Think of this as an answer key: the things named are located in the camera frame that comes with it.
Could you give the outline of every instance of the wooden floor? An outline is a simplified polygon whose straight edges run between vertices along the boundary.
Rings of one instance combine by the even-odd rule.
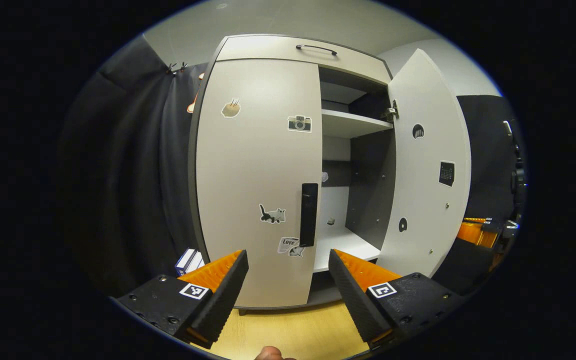
[[[296,360],[342,360],[368,350],[343,301],[293,310],[233,309],[209,353],[254,360],[264,346]]]

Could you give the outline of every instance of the white shelf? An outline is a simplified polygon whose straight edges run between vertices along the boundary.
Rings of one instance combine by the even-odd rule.
[[[379,256],[378,248],[348,230],[343,224],[339,227],[322,228],[317,234],[313,272],[328,271],[330,249],[337,249],[363,260],[373,260]]]
[[[322,109],[321,121],[324,135],[344,139],[393,129],[386,121],[335,110]]]

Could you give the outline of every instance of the open cabinet door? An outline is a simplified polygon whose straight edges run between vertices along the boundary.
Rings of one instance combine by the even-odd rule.
[[[471,186],[471,146],[451,87],[423,50],[388,84],[396,102],[397,173],[377,265],[429,278],[453,246]]]
[[[246,250],[249,270],[235,306],[305,305],[322,186],[317,64],[217,61],[204,81],[196,191],[208,256]],[[300,241],[309,247],[291,248]]]

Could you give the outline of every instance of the door handle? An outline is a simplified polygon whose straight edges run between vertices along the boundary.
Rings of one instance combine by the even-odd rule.
[[[315,245],[317,227],[317,198],[320,185],[317,182],[301,184],[301,225],[299,226],[299,246],[308,248]]]
[[[304,46],[307,47],[307,48],[317,48],[317,49],[321,49],[321,50],[327,50],[327,51],[331,52],[332,55],[334,55],[334,56],[337,55],[337,51],[334,51],[334,50],[331,50],[331,49],[325,48],[325,47],[320,47],[320,46],[299,44],[299,45],[296,46],[296,48],[299,49],[299,50],[301,50]]]

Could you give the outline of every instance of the white cabinet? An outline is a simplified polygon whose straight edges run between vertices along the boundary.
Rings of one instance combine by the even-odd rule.
[[[309,52],[295,44],[332,49],[343,61],[306,58]],[[336,74],[337,85],[374,91],[322,109],[321,82]],[[399,116],[387,121],[379,114],[393,100]],[[330,249],[377,259],[401,275],[427,276],[450,250],[466,209],[470,148],[457,98],[422,50],[391,80],[381,59],[340,45],[227,37],[208,64],[195,109],[190,210],[204,258],[247,250],[249,271],[236,307],[324,302],[314,292],[323,287]],[[297,117],[308,119],[310,129],[295,128]],[[388,155],[358,148],[373,142]],[[308,218],[302,218],[302,184],[318,189]],[[309,222],[311,246],[301,256],[280,253],[281,239],[300,239]],[[334,285],[328,287],[318,294],[331,301]]]

